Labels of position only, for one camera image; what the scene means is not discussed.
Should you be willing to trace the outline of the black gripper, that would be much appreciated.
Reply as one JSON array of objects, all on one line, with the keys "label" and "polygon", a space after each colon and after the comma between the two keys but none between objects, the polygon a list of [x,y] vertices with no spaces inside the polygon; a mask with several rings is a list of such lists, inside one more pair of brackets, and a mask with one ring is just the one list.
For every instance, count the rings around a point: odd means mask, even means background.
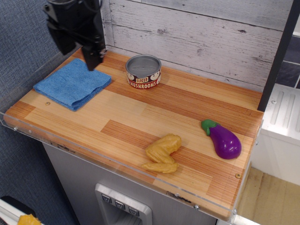
[{"label": "black gripper", "polygon": [[94,0],[48,0],[43,6],[47,26],[59,51],[67,55],[82,45],[82,53],[89,71],[104,60],[106,48],[99,49],[95,41]]}]

